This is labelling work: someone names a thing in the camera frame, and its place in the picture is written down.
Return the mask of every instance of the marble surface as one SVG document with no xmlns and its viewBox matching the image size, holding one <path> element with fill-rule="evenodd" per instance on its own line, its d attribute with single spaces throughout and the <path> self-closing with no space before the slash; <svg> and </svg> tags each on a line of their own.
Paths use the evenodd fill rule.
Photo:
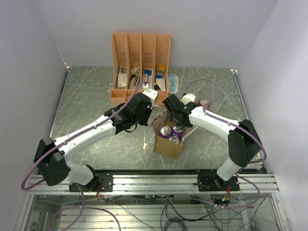
<svg viewBox="0 0 308 231">
<path fill-rule="evenodd" d="M 170 68 L 179 76 L 178 96 L 195 79 L 214 79 L 221 86 L 221 96 L 209 110 L 223 117 L 243 120 L 244 109 L 229 69 Z M 113 78 L 112 67 L 72 67 L 56 117 L 52 138 L 69 134 L 104 114 L 112 107 L 109 96 Z M 211 82 L 194 83 L 189 93 L 198 99 L 213 99 L 217 94 Z M 160 113 L 155 107 L 151 118 Z M 218 135 L 198 128 L 184 142 L 177 159 L 153 152 L 154 134 L 149 127 L 138 126 L 133 133 L 119 133 L 97 142 L 72 160 L 90 164 L 95 169 L 199 169 L 218 168 L 228 156 L 228 144 Z M 258 164 L 248 168 L 257 168 Z"/>
</svg>

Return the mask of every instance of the soda can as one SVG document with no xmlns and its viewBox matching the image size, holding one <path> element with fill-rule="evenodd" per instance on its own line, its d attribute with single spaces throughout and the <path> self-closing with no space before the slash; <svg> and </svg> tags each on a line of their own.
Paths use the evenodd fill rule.
<svg viewBox="0 0 308 231">
<path fill-rule="evenodd" d="M 199 104 L 200 106 L 202 106 L 202 107 L 203 107 L 204 104 L 207 104 L 207 103 L 209 103 L 209 101 L 208 101 L 207 99 L 201 99 L 201 100 L 198 101 L 198 104 Z"/>
<path fill-rule="evenodd" d="M 158 135 L 162 138 L 168 139 L 171 136 L 171 128 L 169 126 L 162 126 Z"/>
<path fill-rule="evenodd" d="M 172 136 L 177 136 L 179 138 L 181 138 L 184 133 L 184 127 L 177 123 L 172 126 L 171 130 Z"/>
<path fill-rule="evenodd" d="M 170 136 L 169 140 L 174 143 L 180 143 L 180 139 L 177 136 Z"/>
</svg>

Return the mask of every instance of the blue package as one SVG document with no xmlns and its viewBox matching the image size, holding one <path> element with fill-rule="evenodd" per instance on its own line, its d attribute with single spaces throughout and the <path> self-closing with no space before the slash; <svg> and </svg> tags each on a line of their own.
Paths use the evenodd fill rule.
<svg viewBox="0 0 308 231">
<path fill-rule="evenodd" d="M 148 69 L 145 69 L 143 72 L 144 72 L 144 74 L 147 74 L 148 76 L 150 76 L 152 74 L 152 71 L 148 70 Z"/>
</svg>

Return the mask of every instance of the open cardboard box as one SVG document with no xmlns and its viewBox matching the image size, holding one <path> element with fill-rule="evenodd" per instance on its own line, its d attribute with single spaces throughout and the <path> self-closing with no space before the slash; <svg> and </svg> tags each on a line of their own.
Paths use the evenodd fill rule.
<svg viewBox="0 0 308 231">
<path fill-rule="evenodd" d="M 172 127 L 172 125 L 175 123 L 170 121 L 169 117 L 170 117 L 169 112 L 167 110 L 164 110 L 151 123 L 151 128 L 155 134 L 154 152 L 170 156 L 173 158 L 178 158 L 182 151 L 184 140 L 190 134 L 192 134 L 198 127 L 197 126 L 194 126 L 192 128 L 185 127 L 180 143 L 174 143 L 168 139 L 158 136 L 159 129 L 162 126 L 167 125 L 169 127 Z"/>
</svg>

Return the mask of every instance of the white wall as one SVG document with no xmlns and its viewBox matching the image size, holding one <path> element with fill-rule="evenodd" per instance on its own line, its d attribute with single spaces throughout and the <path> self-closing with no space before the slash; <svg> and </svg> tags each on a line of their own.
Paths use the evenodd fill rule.
<svg viewBox="0 0 308 231">
<path fill-rule="evenodd" d="M 293 230 L 307 230 L 308 1 L 279 0 L 239 70 Z"/>
<path fill-rule="evenodd" d="M 67 72 L 32 0 L 0 1 L 0 230 L 14 228 Z"/>
<path fill-rule="evenodd" d="M 111 66 L 112 32 L 171 34 L 170 66 L 238 69 L 277 0 L 34 0 L 69 66 Z"/>
</svg>

